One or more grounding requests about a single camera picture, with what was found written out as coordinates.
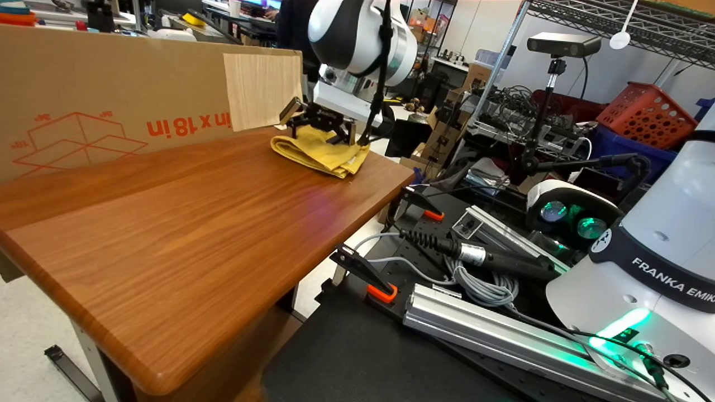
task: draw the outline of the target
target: green light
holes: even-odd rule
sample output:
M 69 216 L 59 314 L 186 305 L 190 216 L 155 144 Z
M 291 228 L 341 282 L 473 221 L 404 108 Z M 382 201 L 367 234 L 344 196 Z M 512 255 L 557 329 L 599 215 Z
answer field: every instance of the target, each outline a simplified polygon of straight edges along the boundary
M 540 220 L 548 221 L 548 223 L 557 223 L 557 221 L 560 221 L 566 215 L 567 215 L 567 209 L 566 209 L 560 201 L 548 201 L 548 203 L 540 209 Z
M 554 242 L 554 247 L 557 247 L 557 255 L 564 255 L 564 252 L 570 250 L 570 248 L 567 248 L 566 244 L 560 244 L 560 242 Z
M 585 216 L 578 221 L 576 232 L 582 239 L 599 239 L 605 232 L 605 221 L 594 220 L 594 216 Z
M 574 203 L 570 210 L 567 210 L 567 215 L 570 215 L 570 220 L 574 221 L 578 215 L 582 215 L 582 205 L 578 203 Z
M 635 309 L 635 311 L 625 314 L 623 318 L 619 318 L 617 321 L 608 324 L 608 326 L 599 333 L 599 338 L 613 340 L 613 338 L 617 338 L 619 333 L 623 333 L 623 330 L 628 330 L 628 329 L 635 329 L 635 326 L 640 326 L 641 321 L 646 321 L 647 315 L 650 315 L 647 309 Z M 605 347 L 605 340 L 593 338 L 593 340 L 589 340 L 589 347 L 604 348 L 604 347 Z

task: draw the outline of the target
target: shelf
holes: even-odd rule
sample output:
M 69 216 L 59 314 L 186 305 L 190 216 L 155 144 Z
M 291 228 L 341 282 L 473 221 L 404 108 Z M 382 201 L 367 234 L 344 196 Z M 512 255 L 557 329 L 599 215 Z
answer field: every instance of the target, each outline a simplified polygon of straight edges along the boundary
M 535 0 L 530 15 L 611 39 L 621 32 L 630 0 Z M 632 46 L 715 69 L 715 21 L 641 2 L 628 27 Z
M 423 57 L 423 59 L 424 57 L 428 59 L 428 54 L 433 50 L 437 50 L 437 52 L 442 50 L 459 0 L 428 0 L 427 2 L 427 12 L 432 12 L 433 4 L 437 4 L 437 12 L 435 12 L 435 15 L 432 15 L 432 14 L 428 15 L 432 19 L 446 19 L 446 27 L 445 27 L 442 34 L 427 34 L 427 39 L 424 39 L 424 43 L 421 46 L 421 52 L 417 52 L 417 57 Z

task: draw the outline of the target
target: metal frame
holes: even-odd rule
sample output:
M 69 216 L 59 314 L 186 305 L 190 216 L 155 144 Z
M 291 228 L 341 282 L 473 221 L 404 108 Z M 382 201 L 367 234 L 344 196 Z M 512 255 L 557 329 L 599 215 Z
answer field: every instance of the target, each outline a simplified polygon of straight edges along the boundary
M 74 384 L 75 391 L 85 396 L 88 402 L 104 402 L 102 393 L 94 383 L 64 355 L 61 347 L 49 347 L 44 352 L 46 360 Z
M 621 32 L 630 2 L 535 0 L 530 15 L 611 39 Z M 641 2 L 628 25 L 632 46 L 715 69 L 715 21 Z
M 94 373 L 94 379 L 97 379 L 97 384 L 100 388 L 102 401 L 104 402 L 120 402 L 118 391 L 116 391 L 118 387 L 111 379 L 111 373 L 109 373 L 109 368 L 104 364 L 102 354 L 97 348 L 94 340 L 79 324 L 72 321 L 72 329 L 74 329 L 75 340 L 81 343 L 81 347 L 85 352 L 85 358 L 90 362 L 90 368 Z
M 409 298 L 404 326 L 604 401 L 663 401 L 635 378 L 605 373 L 576 343 L 424 287 Z
M 532 4 L 535 4 L 535 0 L 523 0 L 523 2 L 521 2 L 519 12 L 517 12 L 517 19 L 513 19 L 513 25 L 509 27 L 509 34 L 507 34 L 506 43 L 501 46 L 499 59 L 495 59 L 495 63 L 493 63 L 495 67 L 491 69 L 489 80 L 484 84 L 484 92 L 483 92 L 483 96 L 478 98 L 476 110 L 473 110 L 468 128 L 473 130 L 476 124 L 478 124 L 478 116 L 483 116 L 483 111 L 484 111 L 484 108 L 487 108 L 487 100 L 489 100 L 489 95 L 491 95 L 491 87 L 495 86 L 499 72 L 501 72 L 501 67 L 506 66 L 506 60 L 507 60 L 507 57 L 509 57 L 509 50 L 512 50 L 512 46 L 513 46 L 513 39 L 517 39 L 517 34 L 519 34 L 523 21 L 527 19 Z

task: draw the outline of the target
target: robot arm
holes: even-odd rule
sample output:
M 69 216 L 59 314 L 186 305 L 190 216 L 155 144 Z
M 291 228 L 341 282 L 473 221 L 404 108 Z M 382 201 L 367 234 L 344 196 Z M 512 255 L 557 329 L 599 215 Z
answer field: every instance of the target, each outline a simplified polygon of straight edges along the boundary
M 308 25 L 308 40 L 318 60 L 352 76 L 371 76 L 382 50 L 377 32 L 384 4 L 384 0 L 318 2 Z M 411 72 L 417 54 L 417 43 L 403 21 L 397 0 L 390 2 L 390 27 L 387 86 L 397 86 Z
M 312 104 L 340 111 L 352 120 L 368 120 L 371 106 L 352 96 L 351 87 L 340 87 L 340 72 L 367 79 L 379 75 L 382 54 L 382 10 L 387 0 L 322 0 L 308 22 L 308 40 L 322 66 L 322 80 L 312 89 Z M 387 57 L 384 84 L 401 86 L 411 72 L 417 43 L 401 14 L 401 2 L 390 0 L 390 48 Z

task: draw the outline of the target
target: cable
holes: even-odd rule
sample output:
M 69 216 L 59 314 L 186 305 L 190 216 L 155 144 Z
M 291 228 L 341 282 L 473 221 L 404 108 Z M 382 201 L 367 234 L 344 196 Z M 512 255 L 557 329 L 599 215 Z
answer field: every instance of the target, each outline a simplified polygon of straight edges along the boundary
M 692 63 L 685 66 L 685 67 L 681 67 L 681 69 L 678 69 L 678 72 L 672 75 L 672 79 L 678 79 L 680 75 L 689 72 L 691 67 L 692 67 Z
M 472 39 L 470 34 L 472 34 L 472 30 L 473 30 L 476 15 L 480 15 L 480 14 L 478 14 L 478 12 L 480 12 L 480 8 L 483 8 L 483 2 L 476 2 L 473 15 L 472 15 L 472 25 L 470 25 L 470 32 L 468 32 L 468 37 L 464 37 L 464 40 L 463 40 L 463 48 L 460 48 L 460 54 L 463 54 L 463 57 L 464 57 L 468 40 Z
M 589 159 L 594 155 L 594 140 L 589 140 L 588 136 L 578 136 L 578 145 L 582 144 L 588 145 L 585 159 Z
M 415 263 L 411 263 L 409 260 L 404 258 L 382 258 L 382 260 L 368 260 L 371 263 L 390 263 L 390 261 L 401 261 L 404 266 L 409 266 L 417 277 L 423 277 L 424 282 L 428 285 L 435 285 L 435 287 L 454 287 L 456 282 L 454 279 L 433 279 L 428 277 L 427 273 L 423 273 Z
M 384 239 L 384 238 L 401 238 L 401 232 L 377 232 L 377 234 L 364 238 L 364 239 L 356 247 L 356 250 L 360 250 L 363 247 L 367 247 L 367 244 L 374 242 L 374 239 Z
M 409 247 L 413 247 L 432 266 L 442 266 L 437 260 L 433 260 L 417 242 L 413 239 L 407 239 Z
M 507 132 L 526 134 L 530 119 L 537 114 L 532 89 L 526 86 L 506 87 L 499 92 L 493 119 L 501 120 Z
M 662 80 L 662 76 L 670 69 L 672 63 L 674 63 L 674 59 L 670 59 L 670 60 L 665 63 L 665 67 L 657 75 L 657 79 L 652 80 L 652 86 Z
M 513 279 L 509 276 L 493 273 L 493 285 L 489 285 L 489 282 L 483 282 L 483 279 L 470 276 L 468 269 L 463 266 L 463 261 L 445 260 L 445 263 L 452 271 L 452 277 L 456 279 L 456 285 L 460 285 L 464 288 L 464 296 L 472 301 L 476 301 L 484 309 L 501 309 L 501 306 L 513 305 L 513 299 L 519 296 L 519 279 Z
M 360 250 L 364 244 L 374 242 L 374 239 L 384 239 L 384 238 L 397 238 L 397 232 L 377 232 L 374 238 L 367 238 L 363 239 L 356 250 Z M 454 287 L 456 282 L 454 279 L 433 279 L 428 276 L 424 276 L 413 261 L 404 260 L 404 258 L 377 258 L 377 260 L 368 260 L 371 263 L 390 263 L 390 261 L 401 261 L 404 266 L 409 266 L 417 277 L 423 277 L 424 282 L 428 285 L 435 285 L 435 287 Z
M 376 89 L 376 96 L 374 96 L 374 104 L 371 104 L 371 114 L 368 114 L 368 119 L 367 119 L 364 132 L 363 132 L 363 136 L 357 138 L 360 145 L 371 144 L 368 132 L 374 130 L 374 120 L 376 120 L 376 116 L 379 114 L 382 104 L 384 104 L 384 84 L 387 84 L 388 52 L 390 52 L 390 43 L 393 43 L 390 0 L 384 2 L 384 10 L 382 10 L 379 14 L 382 14 L 382 25 L 379 25 L 377 37 L 379 37 L 382 50 L 379 50 L 377 60 L 374 63 L 374 66 L 377 67 L 377 89 Z
M 540 321 L 540 320 L 535 320 L 532 315 L 521 314 L 513 305 L 512 305 L 512 306 L 506 306 L 506 309 L 507 309 L 512 315 L 517 315 L 521 321 L 530 321 L 530 324 L 540 326 L 540 329 L 545 329 L 545 330 L 550 330 L 550 333 L 557 333 L 557 336 L 560 336 L 560 338 L 574 340 L 574 336 L 573 336 L 570 330 L 559 329 L 559 326 L 551 326 L 551 324 Z
M 588 80 L 589 80 L 589 67 L 588 67 L 588 59 L 582 59 L 584 60 L 584 87 L 582 87 L 582 100 L 585 96 L 585 89 L 588 89 Z

